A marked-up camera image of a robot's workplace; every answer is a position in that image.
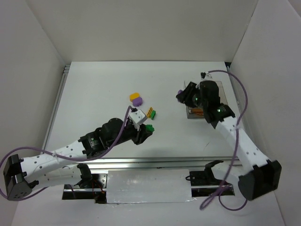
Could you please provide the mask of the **brown lego brick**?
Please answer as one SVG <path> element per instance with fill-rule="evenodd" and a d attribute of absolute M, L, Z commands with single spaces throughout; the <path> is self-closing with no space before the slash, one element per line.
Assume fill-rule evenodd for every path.
<path fill-rule="evenodd" d="M 199 116 L 204 116 L 203 110 L 201 109 L 191 109 L 191 113 Z"/>

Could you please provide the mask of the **green small lego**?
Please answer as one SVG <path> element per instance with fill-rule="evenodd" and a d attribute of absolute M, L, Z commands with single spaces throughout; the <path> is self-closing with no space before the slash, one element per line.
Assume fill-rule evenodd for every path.
<path fill-rule="evenodd" d="M 154 127 L 152 125 L 150 125 L 150 124 L 145 125 L 145 128 L 146 128 L 147 132 L 151 132 L 152 133 L 152 132 L 155 131 Z"/>

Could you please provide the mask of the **yellow black striped lego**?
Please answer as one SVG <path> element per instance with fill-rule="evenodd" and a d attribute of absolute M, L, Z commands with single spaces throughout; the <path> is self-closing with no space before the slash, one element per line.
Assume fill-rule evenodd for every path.
<path fill-rule="evenodd" d="M 152 107 L 150 107 L 150 108 L 148 109 L 147 113 L 146 113 L 146 116 L 147 116 L 148 118 L 150 118 L 150 117 L 151 117 L 151 113 L 152 113 L 152 111 L 153 111 L 153 108 L 152 108 Z"/>

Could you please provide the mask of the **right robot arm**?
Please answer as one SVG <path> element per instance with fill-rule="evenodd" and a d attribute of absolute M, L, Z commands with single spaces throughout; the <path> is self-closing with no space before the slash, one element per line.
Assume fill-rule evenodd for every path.
<path fill-rule="evenodd" d="M 222 166 L 216 162 L 209 168 L 213 177 L 221 183 L 230 184 L 234 192 L 248 201 L 257 199 L 278 188 L 282 167 L 270 160 L 250 139 L 231 108 L 221 102 L 219 87 L 215 81 L 190 82 L 184 90 L 178 91 L 177 100 L 190 108 L 201 108 L 207 123 L 218 131 L 233 148 L 243 169 Z"/>

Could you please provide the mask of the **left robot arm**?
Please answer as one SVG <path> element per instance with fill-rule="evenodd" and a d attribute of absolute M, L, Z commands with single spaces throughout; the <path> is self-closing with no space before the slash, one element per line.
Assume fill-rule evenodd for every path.
<path fill-rule="evenodd" d="M 86 161 L 104 157 L 112 148 L 127 141 L 142 144 L 154 128 L 127 117 L 112 118 L 95 131 L 54 151 L 24 146 L 8 152 L 0 161 L 5 191 L 1 196 L 9 201 L 22 201 L 59 184 L 75 183 L 86 187 L 93 179 Z"/>

